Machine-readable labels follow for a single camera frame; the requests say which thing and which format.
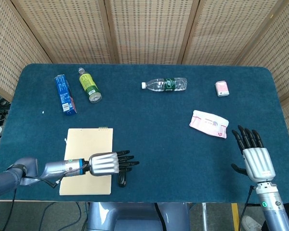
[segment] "small pink box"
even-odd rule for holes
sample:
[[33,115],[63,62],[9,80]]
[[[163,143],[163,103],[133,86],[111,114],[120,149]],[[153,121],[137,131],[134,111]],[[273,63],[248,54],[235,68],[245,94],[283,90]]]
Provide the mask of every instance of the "small pink box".
[[229,95],[226,81],[218,81],[215,83],[216,93],[218,97]]

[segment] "yellow-green bottle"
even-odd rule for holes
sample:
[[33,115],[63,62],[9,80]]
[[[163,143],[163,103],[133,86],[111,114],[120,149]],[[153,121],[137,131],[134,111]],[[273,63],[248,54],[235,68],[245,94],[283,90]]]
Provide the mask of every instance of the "yellow-green bottle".
[[98,90],[95,82],[93,81],[91,75],[85,72],[85,69],[83,69],[82,67],[79,68],[78,72],[79,72],[79,81],[83,89],[89,96],[90,102],[92,103],[99,102],[102,99],[102,95]]

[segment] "blue felt surface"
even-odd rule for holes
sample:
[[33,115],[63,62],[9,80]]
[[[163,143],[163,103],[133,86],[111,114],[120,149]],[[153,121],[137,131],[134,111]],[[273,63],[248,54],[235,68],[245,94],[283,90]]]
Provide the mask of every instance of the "blue felt surface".
[[[91,104],[78,78],[82,66],[93,75],[103,99]],[[66,74],[77,114],[62,112],[54,77]],[[142,81],[186,77],[183,92],[152,92]],[[214,83],[226,80],[230,95],[217,97]],[[193,110],[229,120],[227,139],[191,127]],[[113,150],[131,150],[140,165],[127,187],[113,177],[111,195],[60,196],[45,183],[19,187],[19,200],[113,202],[240,202],[252,182],[230,167],[244,166],[231,134],[241,124],[256,129],[268,148],[275,183],[289,202],[289,135],[270,72],[261,67],[192,65],[31,64],[19,79],[0,142],[0,172],[18,158],[45,163],[64,158],[69,128],[114,129]],[[8,193],[1,199],[11,199]],[[254,195],[251,202],[258,202]]]

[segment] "pink package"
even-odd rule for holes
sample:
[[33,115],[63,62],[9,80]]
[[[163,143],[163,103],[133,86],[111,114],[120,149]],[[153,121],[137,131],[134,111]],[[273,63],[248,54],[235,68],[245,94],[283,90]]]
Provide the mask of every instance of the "pink package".
[[226,129],[228,124],[228,120],[218,115],[194,110],[193,117],[189,126],[208,135],[226,139]]

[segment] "cardboard box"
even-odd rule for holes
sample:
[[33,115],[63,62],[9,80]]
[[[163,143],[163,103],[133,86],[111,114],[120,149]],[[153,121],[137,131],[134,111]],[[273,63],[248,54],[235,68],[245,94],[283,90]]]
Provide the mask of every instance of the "cardboard box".
[[61,105],[63,108],[63,112],[66,115],[76,114],[76,108],[73,100],[73,96],[71,93],[71,89],[69,88],[68,81],[65,75],[58,75],[54,78],[56,82],[56,86],[58,89],[59,97],[61,100]]

